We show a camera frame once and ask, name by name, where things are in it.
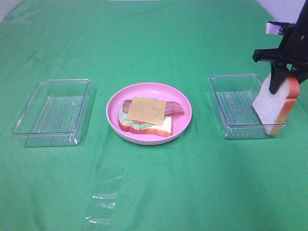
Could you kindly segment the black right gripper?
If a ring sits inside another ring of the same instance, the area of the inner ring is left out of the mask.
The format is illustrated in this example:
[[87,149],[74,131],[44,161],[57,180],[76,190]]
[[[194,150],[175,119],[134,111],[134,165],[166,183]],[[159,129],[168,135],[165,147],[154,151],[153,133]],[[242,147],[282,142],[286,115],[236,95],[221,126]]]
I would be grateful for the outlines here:
[[280,42],[274,49],[255,50],[253,60],[271,62],[271,76],[269,90],[275,94],[280,85],[290,73],[287,64],[291,64],[297,70],[291,74],[298,83],[308,79],[308,28],[303,25],[296,25],[287,30]]

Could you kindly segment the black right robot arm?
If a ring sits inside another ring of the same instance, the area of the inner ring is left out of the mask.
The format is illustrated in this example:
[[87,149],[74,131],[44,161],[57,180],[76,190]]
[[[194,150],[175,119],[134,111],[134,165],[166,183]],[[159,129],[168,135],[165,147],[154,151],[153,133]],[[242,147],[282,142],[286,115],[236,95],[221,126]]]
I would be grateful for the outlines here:
[[266,32],[282,35],[279,47],[256,49],[253,60],[270,62],[271,76],[269,90],[275,94],[290,74],[298,83],[308,78],[308,2],[305,1],[295,23],[269,21]]

